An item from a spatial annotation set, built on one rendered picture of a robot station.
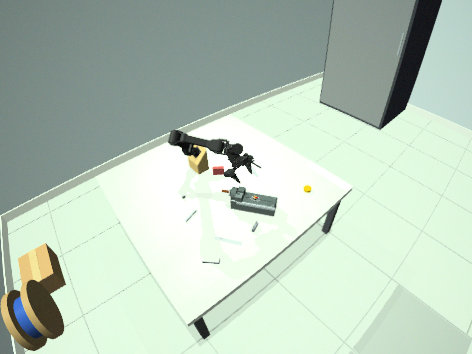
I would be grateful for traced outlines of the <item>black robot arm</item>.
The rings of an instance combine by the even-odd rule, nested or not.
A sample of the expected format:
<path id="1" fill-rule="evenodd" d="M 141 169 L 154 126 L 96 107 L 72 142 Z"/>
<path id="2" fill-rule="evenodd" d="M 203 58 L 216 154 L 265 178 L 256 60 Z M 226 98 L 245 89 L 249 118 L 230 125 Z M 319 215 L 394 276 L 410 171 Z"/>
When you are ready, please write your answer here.
<path id="1" fill-rule="evenodd" d="M 250 158 L 250 156 L 248 153 L 245 153 L 243 156 L 240 156 L 240 154 L 243 152 L 242 144 L 229 144 L 229 142 L 229 140 L 223 138 L 213 138 L 208 140 L 200 137 L 193 137 L 179 130 L 171 131 L 168 141 L 170 146 L 181 147 L 184 155 L 193 155 L 195 159 L 201 153 L 201 150 L 197 146 L 201 146 L 208 148 L 215 154 L 227 155 L 227 157 L 238 155 L 237 158 L 233 158 L 236 167 L 238 165 L 245 166 L 247 163 L 249 163 L 248 159 Z M 194 147 L 193 145 L 197 146 Z"/>

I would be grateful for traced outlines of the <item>small red block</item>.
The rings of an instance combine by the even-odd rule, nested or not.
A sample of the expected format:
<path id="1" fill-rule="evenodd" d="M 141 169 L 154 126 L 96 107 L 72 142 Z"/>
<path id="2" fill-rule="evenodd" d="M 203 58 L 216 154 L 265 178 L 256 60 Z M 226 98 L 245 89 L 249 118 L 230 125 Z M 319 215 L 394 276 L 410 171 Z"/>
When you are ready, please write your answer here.
<path id="1" fill-rule="evenodd" d="M 224 175 L 224 166 L 212 167 L 213 175 Z"/>

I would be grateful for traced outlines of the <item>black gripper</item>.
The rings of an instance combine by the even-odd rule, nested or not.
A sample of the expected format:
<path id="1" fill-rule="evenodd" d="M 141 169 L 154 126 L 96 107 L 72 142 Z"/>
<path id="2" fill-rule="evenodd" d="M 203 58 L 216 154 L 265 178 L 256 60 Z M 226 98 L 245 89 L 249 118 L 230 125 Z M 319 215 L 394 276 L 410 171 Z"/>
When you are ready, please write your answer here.
<path id="1" fill-rule="evenodd" d="M 250 158 L 248 159 L 248 160 L 249 160 L 249 163 L 247 163 L 247 164 L 245 165 L 245 167 L 247 168 L 247 170 L 249 171 L 249 173 L 252 174 L 251 163 L 252 163 L 254 157 L 253 157 L 252 155 L 249 155 L 249 156 L 250 156 Z M 231 157 L 228 157 L 228 161 L 230 160 L 230 162 L 231 162 L 231 164 L 232 164 L 231 166 L 232 166 L 233 168 L 226 170 L 226 171 L 224 172 L 224 176 L 225 176 L 225 177 L 231 177 L 232 179 L 234 179 L 235 181 L 237 181 L 239 184 L 241 184 L 240 180 L 239 180 L 238 177 L 237 177 L 237 174 L 235 173 L 235 170 L 238 169 L 241 165 L 238 165 L 238 167 L 235 166 L 234 160 L 233 160 L 234 157 L 237 158 L 238 155 L 233 155 L 233 156 L 231 156 Z"/>

